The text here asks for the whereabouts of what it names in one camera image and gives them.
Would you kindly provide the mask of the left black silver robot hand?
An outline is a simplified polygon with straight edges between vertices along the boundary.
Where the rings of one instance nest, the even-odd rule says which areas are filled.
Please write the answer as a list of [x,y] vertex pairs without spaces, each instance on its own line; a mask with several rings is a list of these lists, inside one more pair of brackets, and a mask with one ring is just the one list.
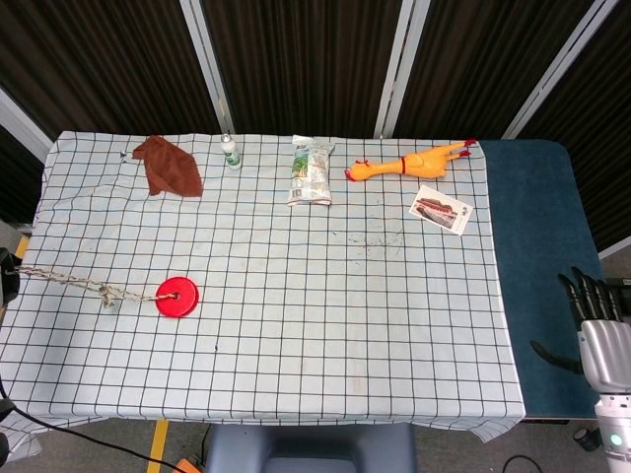
[[20,291],[20,275],[16,259],[5,247],[0,247],[0,307],[6,307]]

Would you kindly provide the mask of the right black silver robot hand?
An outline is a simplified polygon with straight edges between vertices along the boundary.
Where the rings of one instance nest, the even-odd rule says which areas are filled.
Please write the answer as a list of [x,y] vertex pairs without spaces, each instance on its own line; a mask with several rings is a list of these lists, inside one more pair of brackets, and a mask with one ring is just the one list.
[[546,363],[581,374],[592,390],[605,395],[631,394],[631,308],[620,303],[620,286],[596,280],[579,268],[571,278],[558,280],[567,296],[580,349],[579,360],[550,353],[539,342],[529,342]]

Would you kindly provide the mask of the red plastic disc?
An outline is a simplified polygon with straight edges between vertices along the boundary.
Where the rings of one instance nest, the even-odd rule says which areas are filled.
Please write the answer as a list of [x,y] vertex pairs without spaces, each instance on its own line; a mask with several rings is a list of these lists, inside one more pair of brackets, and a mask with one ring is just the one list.
[[155,295],[158,312],[171,318],[181,318],[190,314],[198,301],[197,286],[185,277],[167,279],[159,286]]

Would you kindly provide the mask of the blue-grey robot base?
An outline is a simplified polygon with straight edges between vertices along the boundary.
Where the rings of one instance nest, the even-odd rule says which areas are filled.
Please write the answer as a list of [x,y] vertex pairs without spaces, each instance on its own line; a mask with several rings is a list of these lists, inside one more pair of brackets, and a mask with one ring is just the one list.
[[413,426],[212,429],[204,473],[417,473]]

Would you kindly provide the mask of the black box beside table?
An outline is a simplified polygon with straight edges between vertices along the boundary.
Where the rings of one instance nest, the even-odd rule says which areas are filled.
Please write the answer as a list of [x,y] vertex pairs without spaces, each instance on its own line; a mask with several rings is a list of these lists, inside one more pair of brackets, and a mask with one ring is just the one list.
[[631,304],[631,278],[607,278],[605,283],[620,301]]

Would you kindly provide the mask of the black round floor object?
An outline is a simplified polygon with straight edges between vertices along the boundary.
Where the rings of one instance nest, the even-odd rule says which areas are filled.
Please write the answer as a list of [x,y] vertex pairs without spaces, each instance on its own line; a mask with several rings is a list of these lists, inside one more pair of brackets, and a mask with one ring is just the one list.
[[600,446],[599,430],[590,430],[587,428],[579,428],[573,433],[573,440],[584,451],[595,451]]

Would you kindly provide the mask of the dark teal table mat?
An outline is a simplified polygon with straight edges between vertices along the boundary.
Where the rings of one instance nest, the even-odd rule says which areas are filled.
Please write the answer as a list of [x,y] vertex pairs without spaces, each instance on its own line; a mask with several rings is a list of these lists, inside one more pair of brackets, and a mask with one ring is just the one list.
[[531,347],[576,360],[577,330],[558,277],[603,276],[571,160],[547,140],[483,140],[505,315],[529,419],[591,419],[596,393],[581,375]]

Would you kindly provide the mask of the brown crumpled cloth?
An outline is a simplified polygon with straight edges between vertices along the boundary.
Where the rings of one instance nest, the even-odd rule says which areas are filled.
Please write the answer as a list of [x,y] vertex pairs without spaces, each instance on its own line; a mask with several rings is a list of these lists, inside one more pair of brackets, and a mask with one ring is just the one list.
[[149,195],[169,192],[181,197],[201,197],[203,186],[195,159],[157,135],[133,150],[132,157],[144,164]]

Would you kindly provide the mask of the white picture card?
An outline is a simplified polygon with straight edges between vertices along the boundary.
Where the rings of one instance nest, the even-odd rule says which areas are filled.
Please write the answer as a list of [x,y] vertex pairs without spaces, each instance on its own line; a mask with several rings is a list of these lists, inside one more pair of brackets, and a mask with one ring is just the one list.
[[473,207],[422,185],[415,195],[409,213],[452,234],[462,236],[473,213]]

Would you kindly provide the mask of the small white green-label bottle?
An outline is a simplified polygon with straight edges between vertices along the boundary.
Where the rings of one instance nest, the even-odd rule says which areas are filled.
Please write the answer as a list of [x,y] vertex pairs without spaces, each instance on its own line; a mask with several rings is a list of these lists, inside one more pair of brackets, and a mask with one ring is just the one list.
[[221,150],[225,164],[230,169],[239,169],[243,165],[243,159],[238,149],[236,140],[230,134],[221,136]]

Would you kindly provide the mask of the yellow rubber chicken toy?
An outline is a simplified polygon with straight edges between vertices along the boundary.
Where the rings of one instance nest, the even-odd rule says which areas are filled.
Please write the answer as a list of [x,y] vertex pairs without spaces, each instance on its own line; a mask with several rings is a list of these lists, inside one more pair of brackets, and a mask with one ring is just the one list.
[[423,152],[410,153],[396,161],[386,163],[371,164],[367,160],[356,161],[344,173],[351,181],[364,181],[389,173],[427,179],[444,177],[448,164],[453,160],[468,157],[469,148],[476,144],[476,140],[469,139]]

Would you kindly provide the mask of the white black checked tablecloth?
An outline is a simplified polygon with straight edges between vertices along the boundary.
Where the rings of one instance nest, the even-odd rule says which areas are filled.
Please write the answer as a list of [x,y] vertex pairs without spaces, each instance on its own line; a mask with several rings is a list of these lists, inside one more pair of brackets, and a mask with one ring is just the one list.
[[[150,196],[119,154],[138,136],[66,131],[50,148],[25,263],[136,299],[22,278],[0,330],[13,459],[39,452],[46,424],[107,418],[410,422],[491,440],[524,417],[480,144],[428,182],[473,207],[458,236],[409,213],[419,180],[344,175],[429,140],[335,139],[329,206],[288,205],[290,137],[240,136],[239,169],[216,135],[172,142],[201,197]],[[199,291],[181,318],[155,304],[172,277]]]

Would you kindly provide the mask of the green white snack packet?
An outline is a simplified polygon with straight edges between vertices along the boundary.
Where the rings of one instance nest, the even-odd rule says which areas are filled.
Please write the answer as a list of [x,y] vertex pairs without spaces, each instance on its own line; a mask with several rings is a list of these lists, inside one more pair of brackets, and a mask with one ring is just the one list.
[[287,203],[331,204],[330,154],[335,144],[324,139],[294,135],[291,186]]

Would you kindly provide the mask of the white partition frame post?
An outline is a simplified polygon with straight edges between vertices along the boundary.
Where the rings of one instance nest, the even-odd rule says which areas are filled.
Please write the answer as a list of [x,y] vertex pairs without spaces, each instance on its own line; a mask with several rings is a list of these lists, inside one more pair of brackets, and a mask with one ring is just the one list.
[[43,164],[45,163],[52,141],[1,87],[0,126]]
[[531,93],[508,125],[502,139],[516,139],[589,44],[620,0],[593,0]]
[[236,132],[201,0],[179,0],[210,102],[223,133]]
[[431,0],[402,0],[373,137],[391,138],[396,127]]

